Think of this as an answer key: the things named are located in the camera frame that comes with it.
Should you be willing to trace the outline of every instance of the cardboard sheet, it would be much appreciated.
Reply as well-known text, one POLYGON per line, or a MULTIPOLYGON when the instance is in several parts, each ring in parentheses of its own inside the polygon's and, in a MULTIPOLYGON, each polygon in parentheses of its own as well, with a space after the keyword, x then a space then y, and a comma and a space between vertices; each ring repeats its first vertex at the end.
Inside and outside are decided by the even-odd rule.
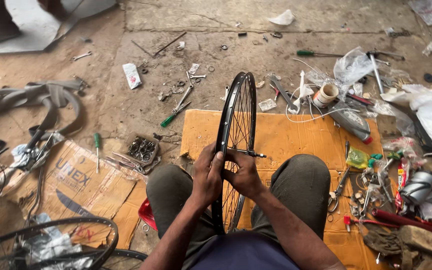
MULTIPOLYGON (((138 209, 146 198, 144 180, 147 177, 123 167, 114 168, 104 159, 99 161, 98 174, 96 162, 93 152, 72 141, 66 140, 54 146, 45 163, 43 192, 37 213, 45 212, 51 220, 80 215, 113 219, 119 231, 117 247, 128 248, 139 220, 138 209)), ((8 186, 13 188, 5 192, 10 200, 22 205, 24 218, 36 197, 33 192, 38 175, 37 169, 26 179, 11 179, 8 186)), ((87 231, 87 235, 92 236, 92 232, 87 231)), ((105 235, 102 233, 100 236, 104 242, 105 235)))
MULTIPOLYGON (((188 153, 197 159, 203 148, 216 140, 218 135, 220 111, 188 109, 184 118, 181 154, 188 153)), ((292 116, 292 120, 308 120, 309 115, 292 116)), ((254 149, 267 158, 256 159, 256 166, 261 181, 269 187, 271 175, 285 162, 297 154, 311 154, 321 158, 331 174, 333 191, 339 183, 338 172, 346 167, 344 159, 345 142, 368 154, 382 153, 381 138, 374 121, 368 121, 373 142, 366 145, 344 128, 338 129, 329 116, 305 123, 293 123, 284 114, 258 113, 256 115, 256 135, 254 149)), ((356 226, 351 232, 343 222, 345 214, 350 215, 349 199, 352 194, 350 181, 346 182, 343 196, 339 197, 339 206, 333 212, 333 221, 326 220, 324 242, 338 256, 349 270, 375 270, 381 265, 375 264, 375 255, 364 245, 363 237, 356 226)), ((251 229, 251 210, 254 202, 246 198, 238 228, 251 229)))

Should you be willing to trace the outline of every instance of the small container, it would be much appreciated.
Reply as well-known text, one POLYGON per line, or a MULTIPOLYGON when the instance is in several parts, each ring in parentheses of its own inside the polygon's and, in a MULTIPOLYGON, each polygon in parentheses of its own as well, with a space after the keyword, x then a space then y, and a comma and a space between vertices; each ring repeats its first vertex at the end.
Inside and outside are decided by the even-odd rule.
POLYGON ((119 149, 118 152, 121 155, 124 155, 125 157, 129 158, 133 162, 139 163, 142 166, 146 166, 146 165, 151 164, 153 162, 153 160, 155 159, 155 156, 157 156, 157 154, 158 154, 158 151, 159 151, 159 140, 157 138, 154 138, 154 137, 146 135, 146 134, 141 134, 138 132, 131 132, 131 133, 129 133, 129 136, 126 139, 126 141, 124 141, 124 144, 121 145, 121 148, 119 149), (138 160, 138 159, 128 155, 128 148, 133 143, 133 141, 135 140, 136 137, 146 139, 146 140, 156 144, 156 146, 154 147, 153 155, 151 155, 151 157, 149 158, 148 161, 138 160))
POLYGON ((315 106, 320 108, 326 108, 331 101, 334 101, 336 99, 338 94, 339 89, 336 85, 331 83, 324 84, 313 96, 312 101, 315 106))

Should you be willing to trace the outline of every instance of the pliers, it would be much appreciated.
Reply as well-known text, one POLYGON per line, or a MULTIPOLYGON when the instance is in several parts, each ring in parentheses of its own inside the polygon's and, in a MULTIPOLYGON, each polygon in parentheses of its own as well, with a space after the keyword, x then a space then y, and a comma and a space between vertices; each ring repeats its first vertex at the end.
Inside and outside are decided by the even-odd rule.
POLYGON ((307 95, 307 96, 306 96, 306 100, 307 100, 308 103, 309 103, 309 113, 311 114, 312 119, 316 121, 315 117, 313 116, 313 106, 314 106, 314 107, 316 107, 316 109, 318 109, 319 114, 321 114, 321 118, 324 120, 325 117, 323 116, 323 113, 321 112, 321 110, 319 109, 319 107, 316 106, 316 105, 313 103, 313 99, 311 98, 310 95, 307 95))

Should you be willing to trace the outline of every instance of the black rim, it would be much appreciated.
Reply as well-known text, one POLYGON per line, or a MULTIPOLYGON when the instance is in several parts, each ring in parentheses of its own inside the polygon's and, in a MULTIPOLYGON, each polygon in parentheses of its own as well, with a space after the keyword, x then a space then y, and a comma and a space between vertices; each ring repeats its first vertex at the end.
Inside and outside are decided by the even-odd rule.
MULTIPOLYGON (((72 224, 81 224, 81 223, 93 223, 97 225, 105 225, 106 227, 103 227, 102 230, 98 230, 97 232, 94 232, 92 234, 92 237, 97 236, 98 234, 108 234, 105 239, 107 241, 111 241, 111 243, 107 244, 104 249, 100 249, 97 253, 95 253, 95 259, 93 259, 91 265, 87 267, 86 269, 89 270, 95 270, 99 269, 103 263, 111 256, 111 253, 116 248, 116 245, 118 243, 119 234, 118 234, 118 227, 116 224, 109 219, 106 218, 99 218, 99 217, 77 217, 77 218, 65 218, 65 219, 59 219, 59 220, 53 220, 50 222, 38 224, 35 226, 31 226, 25 229, 16 230, 13 232, 10 232, 8 234, 5 234, 3 236, 0 236, 0 245, 2 246, 3 241, 12 240, 12 239, 21 239, 26 240, 28 238, 31 238, 33 236, 41 235, 42 233, 40 230, 58 226, 58 225, 72 225, 72 224)), ((75 258, 80 258, 80 256, 77 256, 78 253, 75 254, 66 254, 61 255, 58 257, 50 258, 45 261, 36 262, 30 265, 25 265, 25 269, 41 269, 42 267, 47 267, 48 265, 53 265, 59 262, 62 262, 64 260, 70 260, 75 258)), ((24 248, 19 248, 18 250, 13 250, 11 254, 4 253, 4 256, 0 258, 0 261, 7 260, 8 263, 12 263, 12 265, 9 267, 10 269, 20 269, 22 266, 18 267, 17 260, 18 258, 24 257, 25 255, 28 255, 28 252, 24 250, 24 248)))
MULTIPOLYGON (((229 88, 219 122, 216 151, 226 155, 227 148, 246 154, 254 153, 256 127, 256 87, 251 72, 240 72, 229 88)), ((236 164, 227 161, 225 169, 236 172, 236 164)), ((236 228, 243 209, 244 197, 239 195, 227 181, 223 192, 212 204, 213 224, 218 234, 236 228)))

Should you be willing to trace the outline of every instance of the scissors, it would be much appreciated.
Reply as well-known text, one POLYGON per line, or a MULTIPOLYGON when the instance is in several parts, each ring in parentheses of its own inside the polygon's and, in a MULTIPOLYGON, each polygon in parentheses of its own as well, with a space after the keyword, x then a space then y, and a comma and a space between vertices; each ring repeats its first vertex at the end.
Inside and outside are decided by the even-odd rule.
POLYGON ((333 191, 334 195, 332 196, 331 193, 329 193, 330 197, 329 197, 329 201, 328 201, 328 212, 330 212, 330 213, 334 212, 336 210, 336 207, 338 207, 338 203, 339 203, 338 197, 341 196, 341 193, 343 192, 346 178, 348 177, 348 175, 350 175, 350 169, 351 169, 351 166, 348 166, 346 171, 344 172, 343 177, 341 177, 341 181, 339 181, 339 184, 338 184, 336 190, 333 191), (331 205, 331 203, 333 201, 335 202, 334 207, 329 208, 329 206, 331 205))

